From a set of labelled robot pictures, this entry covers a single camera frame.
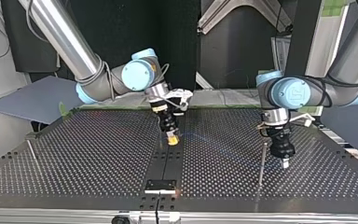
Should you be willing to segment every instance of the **metal pin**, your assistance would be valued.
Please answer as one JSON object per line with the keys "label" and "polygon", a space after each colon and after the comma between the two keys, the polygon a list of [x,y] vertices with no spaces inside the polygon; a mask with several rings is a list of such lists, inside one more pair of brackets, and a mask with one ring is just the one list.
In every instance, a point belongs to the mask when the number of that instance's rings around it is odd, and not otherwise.
{"label": "metal pin", "polygon": [[263,186],[263,175],[264,175],[264,165],[266,164],[266,155],[267,155],[267,143],[263,144],[263,151],[261,154],[261,167],[260,167],[260,177],[258,178],[258,186]]}
{"label": "metal pin", "polygon": [[31,150],[32,158],[33,158],[34,160],[36,160],[36,155],[34,154],[34,148],[32,147],[31,141],[30,141],[30,140],[27,140],[27,143],[28,143],[29,149]]}

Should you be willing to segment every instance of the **metal bracket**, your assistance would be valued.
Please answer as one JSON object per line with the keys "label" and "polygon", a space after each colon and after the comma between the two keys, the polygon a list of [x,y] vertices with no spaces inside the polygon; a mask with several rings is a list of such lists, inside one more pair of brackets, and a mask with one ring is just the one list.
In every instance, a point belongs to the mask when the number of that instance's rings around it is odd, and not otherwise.
{"label": "metal bracket", "polygon": [[[214,0],[199,21],[199,32],[208,34],[217,23],[237,7],[254,7],[275,26],[281,4],[278,0]],[[292,24],[292,21],[282,9],[277,27],[278,31],[283,32],[290,24]]]}
{"label": "metal bracket", "polygon": [[148,180],[146,194],[175,194],[176,180]]}

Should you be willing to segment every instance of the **metal sheet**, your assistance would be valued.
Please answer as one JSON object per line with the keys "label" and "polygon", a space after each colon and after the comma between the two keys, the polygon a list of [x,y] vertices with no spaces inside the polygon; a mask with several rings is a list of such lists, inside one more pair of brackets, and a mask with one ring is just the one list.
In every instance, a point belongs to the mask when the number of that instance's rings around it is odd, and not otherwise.
{"label": "metal sheet", "polygon": [[[358,160],[316,128],[294,128],[289,169],[267,155],[260,189],[258,109],[179,122],[180,145],[165,147],[151,111],[77,112],[33,141],[37,161],[25,144],[0,160],[0,207],[358,214]],[[176,179],[176,195],[144,195],[148,179]]]}
{"label": "metal sheet", "polygon": [[74,81],[45,77],[0,99],[0,113],[50,124],[61,117],[60,103],[67,111],[83,105]]}
{"label": "metal sheet", "polygon": [[253,109],[187,113],[185,140],[170,148],[183,150],[183,167],[169,163],[164,176],[181,178],[175,210],[358,214],[358,160],[315,128],[294,128],[290,168],[268,154],[259,189],[262,144],[269,142],[255,128],[259,118]]}
{"label": "metal sheet", "polygon": [[144,182],[165,164],[153,159],[166,149],[159,139],[151,111],[77,112],[33,141],[38,160],[25,144],[0,160],[0,206],[149,209]]}

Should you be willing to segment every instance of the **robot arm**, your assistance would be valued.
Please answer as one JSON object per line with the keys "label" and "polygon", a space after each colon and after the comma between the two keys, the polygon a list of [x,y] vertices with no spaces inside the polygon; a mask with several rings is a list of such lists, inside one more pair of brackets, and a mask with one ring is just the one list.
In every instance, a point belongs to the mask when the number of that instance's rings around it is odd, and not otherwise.
{"label": "robot arm", "polygon": [[[164,81],[158,57],[152,49],[132,54],[127,64],[110,70],[95,54],[66,12],[60,0],[19,0],[50,44],[74,73],[76,92],[85,104],[115,99],[129,91],[145,91],[167,134],[169,144],[178,143],[175,115],[186,110],[191,91],[171,91]],[[167,104],[176,101],[178,106]]]}
{"label": "robot arm", "polygon": [[358,105],[358,20],[326,78],[282,77],[276,71],[257,76],[256,83],[263,109],[265,131],[261,133],[272,140],[271,154],[285,164],[296,153],[289,141],[289,109],[305,105]]}

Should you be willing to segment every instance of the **perforated table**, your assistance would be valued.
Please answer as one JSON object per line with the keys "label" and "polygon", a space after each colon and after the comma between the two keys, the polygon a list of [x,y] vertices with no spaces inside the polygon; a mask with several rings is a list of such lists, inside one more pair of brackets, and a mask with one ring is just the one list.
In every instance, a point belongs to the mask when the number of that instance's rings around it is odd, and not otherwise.
{"label": "perforated table", "polygon": [[[83,110],[0,159],[0,208],[358,214],[358,160],[315,127],[294,127],[283,170],[268,154],[258,187],[257,109],[190,109],[168,147],[149,110]],[[176,180],[175,195],[145,194]]]}

